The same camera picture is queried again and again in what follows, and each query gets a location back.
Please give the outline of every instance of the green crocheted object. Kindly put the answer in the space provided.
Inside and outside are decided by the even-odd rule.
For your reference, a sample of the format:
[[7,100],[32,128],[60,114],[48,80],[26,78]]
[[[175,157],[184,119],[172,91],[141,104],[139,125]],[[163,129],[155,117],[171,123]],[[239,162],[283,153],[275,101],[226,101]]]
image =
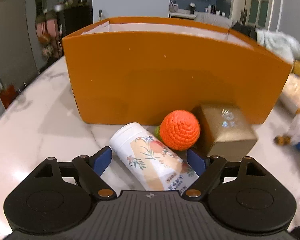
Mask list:
[[160,137],[160,125],[158,125],[156,128],[155,128],[155,130],[154,130],[154,136],[159,140],[159,141],[161,141],[162,142],[162,138]]

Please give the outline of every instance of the gold box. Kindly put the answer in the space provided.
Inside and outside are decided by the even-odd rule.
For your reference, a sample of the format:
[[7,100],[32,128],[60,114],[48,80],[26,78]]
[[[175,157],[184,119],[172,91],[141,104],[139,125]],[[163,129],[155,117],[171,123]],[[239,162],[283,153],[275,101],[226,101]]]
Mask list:
[[192,112],[201,127],[197,147],[205,156],[238,162],[258,140],[237,106],[201,104]]

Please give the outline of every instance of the crocheted ball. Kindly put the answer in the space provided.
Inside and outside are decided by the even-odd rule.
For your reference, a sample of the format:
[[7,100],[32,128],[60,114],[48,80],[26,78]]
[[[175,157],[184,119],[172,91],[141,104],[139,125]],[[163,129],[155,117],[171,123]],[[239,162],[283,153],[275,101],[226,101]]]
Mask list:
[[183,151],[194,145],[199,138],[200,125],[190,112],[176,110],[163,119],[159,134],[166,146]]

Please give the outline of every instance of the dark cabinet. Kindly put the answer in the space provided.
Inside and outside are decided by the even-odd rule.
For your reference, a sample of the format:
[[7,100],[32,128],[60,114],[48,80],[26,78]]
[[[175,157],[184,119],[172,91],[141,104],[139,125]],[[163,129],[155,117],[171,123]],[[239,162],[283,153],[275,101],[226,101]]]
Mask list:
[[62,24],[62,37],[92,24],[88,5],[75,6],[58,12],[58,25]]

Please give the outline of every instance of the marble table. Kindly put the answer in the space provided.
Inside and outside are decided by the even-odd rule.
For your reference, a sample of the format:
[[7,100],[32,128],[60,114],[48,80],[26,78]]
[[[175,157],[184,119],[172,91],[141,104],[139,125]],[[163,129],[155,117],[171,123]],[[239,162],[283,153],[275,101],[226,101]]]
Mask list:
[[[259,141],[249,155],[297,200],[291,229],[300,225],[300,153],[272,142],[290,122],[291,116],[276,105],[263,125],[254,126]],[[3,202],[32,169],[49,156],[60,162],[71,161],[78,155],[91,156],[108,145],[120,127],[91,125],[81,120],[64,58],[27,87],[0,119],[0,239],[11,232],[3,213]],[[121,189],[143,189],[116,155],[102,178],[117,194]]]

